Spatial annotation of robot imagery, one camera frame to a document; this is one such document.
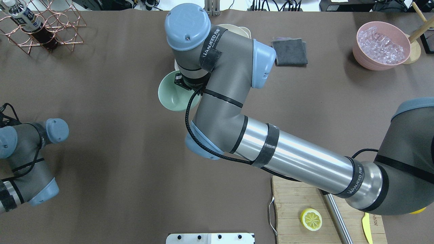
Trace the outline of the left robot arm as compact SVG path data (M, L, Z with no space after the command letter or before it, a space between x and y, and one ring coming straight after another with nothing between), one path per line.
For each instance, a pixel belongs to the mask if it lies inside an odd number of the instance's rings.
M61 118L23 123L1 128L1 159L12 176L1 180L1 213L28 203L42 204L59 193L55 177L48 168L42 149L65 141L69 126Z

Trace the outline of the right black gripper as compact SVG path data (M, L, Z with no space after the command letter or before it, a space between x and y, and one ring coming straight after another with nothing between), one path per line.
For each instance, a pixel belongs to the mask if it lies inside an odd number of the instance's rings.
M207 85L210 77L211 77L211 74L208 73L205 76L200 77L200 78L189 78L189 77L186 77L185 75L181 74L180 72L176 72L174 84L178 85L179 87L181 87L185 90L197 90L202 85Z

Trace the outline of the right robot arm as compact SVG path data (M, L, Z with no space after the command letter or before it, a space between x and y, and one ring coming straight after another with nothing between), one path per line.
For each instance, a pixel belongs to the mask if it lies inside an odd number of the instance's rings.
M193 3L172 8L165 19L167 42L181 85L202 95L185 123L187 147L216 160L228 152L276 176L298 180L343 198L354 209L401 215L433 203L433 97L410 99L397 108L373 162L359 162L241 113L251 88L262 88L276 51L211 24Z

